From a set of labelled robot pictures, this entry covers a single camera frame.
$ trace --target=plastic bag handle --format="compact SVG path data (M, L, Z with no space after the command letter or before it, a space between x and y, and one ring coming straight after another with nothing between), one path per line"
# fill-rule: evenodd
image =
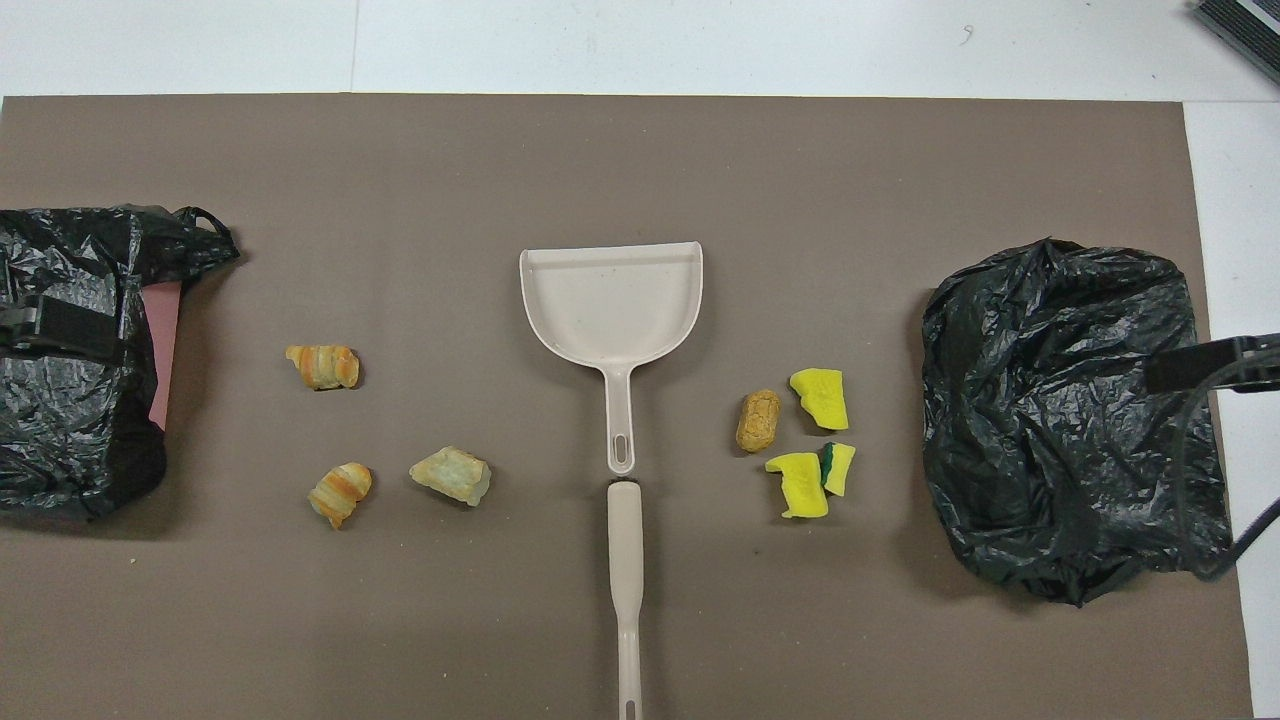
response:
M1174 507L1178 516L1178 539L1181 543L1181 553L1184 561L1190 565L1190 571L1196 574L1197 578L1212 582L1226 574L1228 570L1235 566L1240 556L1244 555L1245 550L1253 544L1258 536L1266 530L1271 523L1275 523L1280 518L1280 497L1277 497L1266 510L1262 511L1249 527L1240 533L1240 538L1233 542L1228 548L1226 553L1213 564L1207 564L1203 557L1199 557L1192 544L1190 533L1187 528L1187 430L1190 425L1190 418L1196 410L1201 406L1211 389L1215 386L1221 384L1231 377L1244 370L1251 370L1257 366L1274 366L1280 361L1280 348L1261 350L1245 357L1240 357L1228 365L1224 365L1211 373L1207 378L1201 380L1196 389L1190 391L1187 400L1183 402L1181 410L1174 419L1174 450L1172 461L1170 464L1171 484L1174 486Z
M191 227L196 227L196 220L204 218L209 220L209 224L214 225L214 231L227 240L230 240L232 231L227 229L227 225L221 220L214 217L212 213L205 210L204 208L187 206L175 213L175 215Z

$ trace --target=white handle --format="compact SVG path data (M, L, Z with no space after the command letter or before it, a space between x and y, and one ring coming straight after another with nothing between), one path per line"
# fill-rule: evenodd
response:
M640 715L640 602L644 598L644 530L640 486L609 486L609 592L618 616L618 717Z
M631 438L631 368L602 369L604 373L604 427L608 438L609 470L625 478L636 464Z

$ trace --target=white floor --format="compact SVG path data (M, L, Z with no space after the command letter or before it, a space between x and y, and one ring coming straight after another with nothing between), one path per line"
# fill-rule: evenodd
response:
M1184 101L1213 336L1280 332L1280 86L1181 0L0 0L0 97L348 91ZM1242 528L1280 395L1220 400ZM1240 591L1280 716L1280 528Z

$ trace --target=pink object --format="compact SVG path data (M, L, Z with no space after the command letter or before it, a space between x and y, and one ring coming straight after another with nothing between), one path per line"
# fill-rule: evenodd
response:
M156 396L151 401L151 421L164 429L169 416L169 378L173 373L173 346L178 340L178 302L182 283L160 283L142 288L142 305L151 325L151 345L156 357Z

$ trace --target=croissant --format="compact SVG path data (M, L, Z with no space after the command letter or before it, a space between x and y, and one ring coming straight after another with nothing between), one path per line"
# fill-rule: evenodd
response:
M344 345L291 345L284 356L311 389L356 387L360 379L360 357Z
M351 518L356 503L369 495L374 477L360 462L338 465L307 493L311 507L329 519L333 529L342 529L342 521Z

